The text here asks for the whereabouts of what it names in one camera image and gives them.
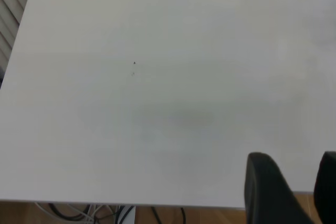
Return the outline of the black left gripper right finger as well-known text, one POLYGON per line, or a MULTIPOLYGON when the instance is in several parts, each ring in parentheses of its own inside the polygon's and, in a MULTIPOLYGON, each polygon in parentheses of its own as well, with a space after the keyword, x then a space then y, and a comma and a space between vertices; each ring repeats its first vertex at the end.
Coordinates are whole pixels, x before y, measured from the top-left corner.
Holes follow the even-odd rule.
POLYGON ((322 223, 335 224, 335 152, 324 153, 314 187, 314 205, 322 223))

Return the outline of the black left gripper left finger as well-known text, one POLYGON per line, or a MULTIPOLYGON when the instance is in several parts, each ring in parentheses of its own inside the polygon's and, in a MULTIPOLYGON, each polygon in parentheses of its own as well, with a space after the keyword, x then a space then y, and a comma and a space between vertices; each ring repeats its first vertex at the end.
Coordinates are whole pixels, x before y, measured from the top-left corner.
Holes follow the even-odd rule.
POLYGON ((312 223, 278 165, 264 153, 247 157, 244 201, 247 223, 312 223))

